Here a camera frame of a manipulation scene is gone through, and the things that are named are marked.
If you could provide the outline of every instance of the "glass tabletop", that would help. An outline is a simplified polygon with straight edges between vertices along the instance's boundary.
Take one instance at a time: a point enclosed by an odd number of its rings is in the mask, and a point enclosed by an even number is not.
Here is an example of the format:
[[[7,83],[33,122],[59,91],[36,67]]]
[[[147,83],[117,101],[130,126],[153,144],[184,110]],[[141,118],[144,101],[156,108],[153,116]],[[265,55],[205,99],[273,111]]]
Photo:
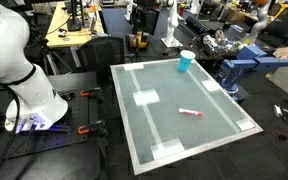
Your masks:
[[[135,175],[262,131],[196,61],[178,61],[111,66]]]

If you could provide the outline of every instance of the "floor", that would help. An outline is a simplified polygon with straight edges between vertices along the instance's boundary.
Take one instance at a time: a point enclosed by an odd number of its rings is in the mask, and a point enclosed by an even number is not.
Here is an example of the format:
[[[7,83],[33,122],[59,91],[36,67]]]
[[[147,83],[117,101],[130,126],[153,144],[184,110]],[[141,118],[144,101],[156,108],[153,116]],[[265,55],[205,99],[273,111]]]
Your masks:
[[[43,33],[46,29],[47,25],[42,25]],[[71,60],[69,51],[65,51],[64,59]],[[125,135],[123,130],[120,131],[120,121],[116,119],[107,125],[109,145],[106,147],[107,169],[103,171],[103,176],[111,180],[288,180],[288,138],[278,141],[272,135],[273,129],[277,133],[288,127],[286,121],[274,115],[272,108],[273,104],[288,101],[288,94],[267,80],[265,73],[261,72],[247,73],[239,83],[250,94],[241,106],[264,129],[263,133],[134,176]],[[118,108],[112,108],[110,112],[119,114]]]

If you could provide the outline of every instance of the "cardboard box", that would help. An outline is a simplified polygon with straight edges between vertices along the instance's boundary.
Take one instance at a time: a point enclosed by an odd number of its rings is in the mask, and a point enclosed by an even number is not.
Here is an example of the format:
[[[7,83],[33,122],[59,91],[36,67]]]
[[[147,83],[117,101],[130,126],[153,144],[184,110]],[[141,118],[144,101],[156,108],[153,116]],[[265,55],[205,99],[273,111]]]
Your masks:
[[[277,48],[273,55],[278,59],[288,59],[288,47]]]
[[[227,17],[228,21],[234,22],[234,21],[243,21],[245,16],[241,13],[239,13],[238,11],[229,8],[229,15]]]

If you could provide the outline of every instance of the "black cable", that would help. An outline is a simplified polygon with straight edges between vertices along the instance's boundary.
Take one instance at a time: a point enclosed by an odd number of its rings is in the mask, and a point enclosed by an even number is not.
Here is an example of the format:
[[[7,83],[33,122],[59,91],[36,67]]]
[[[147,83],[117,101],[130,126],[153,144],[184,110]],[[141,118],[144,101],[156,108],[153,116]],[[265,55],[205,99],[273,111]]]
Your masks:
[[[60,29],[62,26],[64,26],[64,25],[68,22],[68,20],[70,20],[71,17],[72,17],[72,15],[70,15],[70,17],[68,17],[67,20],[66,20],[62,25],[60,25],[60,26],[59,26],[58,28],[56,28],[55,30],[47,33],[46,35],[52,34],[53,32],[55,32],[55,31],[57,31],[58,29]]]
[[[4,151],[0,157],[0,166],[1,166],[1,163],[2,163],[3,159],[5,158],[7,151],[10,149],[10,147],[14,141],[15,135],[16,135],[15,132],[17,129],[18,121],[20,119],[20,101],[19,101],[19,98],[17,97],[17,95],[13,89],[11,89],[10,87],[8,87],[2,83],[0,83],[0,86],[3,86],[4,88],[6,88],[11,93],[11,95],[13,96],[13,98],[15,100],[16,106],[17,106],[15,126],[12,130],[12,135],[10,136],[10,138],[7,142],[7,145],[5,146],[5,149],[4,149]]]
[[[28,134],[28,136],[26,137],[26,139],[22,142],[22,144],[20,144],[19,146],[17,146],[17,148],[15,148],[13,150],[13,152],[11,152],[8,156],[6,156],[5,159],[3,159],[1,165],[0,165],[0,170],[2,169],[2,167],[4,166],[5,162],[7,160],[9,160],[19,149],[21,149],[22,146],[24,146],[24,144],[26,144],[26,142],[30,139],[31,135],[33,134],[34,130],[36,128],[36,124],[34,123],[30,129],[30,132]]]

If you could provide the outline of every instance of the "blue machine part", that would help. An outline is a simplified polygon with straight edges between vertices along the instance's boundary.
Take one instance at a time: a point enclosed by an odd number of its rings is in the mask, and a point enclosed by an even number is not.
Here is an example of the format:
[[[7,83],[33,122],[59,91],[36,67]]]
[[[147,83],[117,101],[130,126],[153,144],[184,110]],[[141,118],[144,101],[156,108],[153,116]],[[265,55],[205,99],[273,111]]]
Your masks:
[[[240,60],[223,61],[215,80],[232,94],[238,91],[236,82],[246,71],[271,71],[278,67],[288,66],[288,60],[264,57],[265,55],[266,53],[256,46],[246,46],[238,54]]]
[[[266,52],[257,46],[245,46],[236,56],[237,59],[253,59],[255,57],[265,57]]]

